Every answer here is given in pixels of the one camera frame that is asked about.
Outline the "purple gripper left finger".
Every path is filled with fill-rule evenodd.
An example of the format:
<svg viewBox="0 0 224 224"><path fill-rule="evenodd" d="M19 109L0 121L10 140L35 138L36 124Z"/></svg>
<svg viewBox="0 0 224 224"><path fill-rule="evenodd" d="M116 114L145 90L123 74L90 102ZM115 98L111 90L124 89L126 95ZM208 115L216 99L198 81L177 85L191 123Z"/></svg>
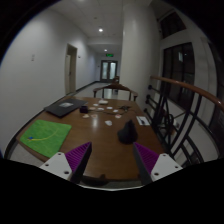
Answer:
<svg viewBox="0 0 224 224"><path fill-rule="evenodd" d="M74 184L79 184L92 153L92 143L87 142L67 153L57 152L41 169Z"/></svg>

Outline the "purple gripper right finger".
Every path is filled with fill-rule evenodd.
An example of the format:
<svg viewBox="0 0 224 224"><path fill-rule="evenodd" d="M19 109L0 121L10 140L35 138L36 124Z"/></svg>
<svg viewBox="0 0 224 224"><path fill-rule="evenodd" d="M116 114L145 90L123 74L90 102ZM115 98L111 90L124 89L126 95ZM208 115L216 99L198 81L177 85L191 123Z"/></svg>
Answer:
<svg viewBox="0 0 224 224"><path fill-rule="evenodd" d="M133 143L133 154L143 185L148 185L182 169L168 154L157 154L137 142Z"/></svg>

